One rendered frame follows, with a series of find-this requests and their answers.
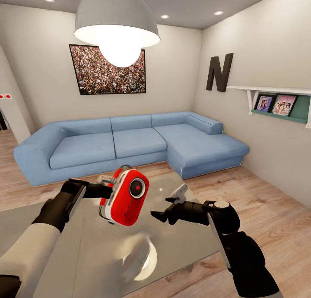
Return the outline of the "radio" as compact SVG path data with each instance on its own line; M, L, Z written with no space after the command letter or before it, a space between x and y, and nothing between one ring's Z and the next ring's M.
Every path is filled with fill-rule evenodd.
M121 171L122 168L116 171L113 177L117 179ZM113 187L114 184L109 183L108 186ZM124 171L106 205L105 215L107 218L101 215L101 208L104 206L106 198L102 198L100 201L99 215L112 225L117 223L126 227L133 226L140 215L148 189L148 178L137 168Z

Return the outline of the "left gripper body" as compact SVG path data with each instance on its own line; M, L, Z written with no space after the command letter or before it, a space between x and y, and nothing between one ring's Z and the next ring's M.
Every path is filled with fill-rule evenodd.
M112 187L103 186L102 184L94 184L95 192L91 198L106 198L110 199Z

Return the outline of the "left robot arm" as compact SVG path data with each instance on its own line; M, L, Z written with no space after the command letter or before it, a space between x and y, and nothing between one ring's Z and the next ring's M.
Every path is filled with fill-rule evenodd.
M0 298L32 298L55 245L83 198L110 199L114 177L100 175L95 184L69 178L60 193L0 258Z

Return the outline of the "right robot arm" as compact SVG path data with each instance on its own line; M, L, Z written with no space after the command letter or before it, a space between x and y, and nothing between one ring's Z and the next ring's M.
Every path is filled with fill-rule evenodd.
M179 219L210 225L227 269L232 273L239 298L284 298L272 275L265 268L265 258L256 241L244 231L238 232L240 219L227 201L186 201L184 183L172 192L165 212L150 211L160 220L173 225Z

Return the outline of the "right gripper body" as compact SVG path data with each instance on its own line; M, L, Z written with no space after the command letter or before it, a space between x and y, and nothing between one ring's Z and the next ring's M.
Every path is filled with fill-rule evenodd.
M194 222L193 216L191 215L194 203L196 202L185 201L183 204L172 203L172 205L167 208L168 223L173 225L179 219Z

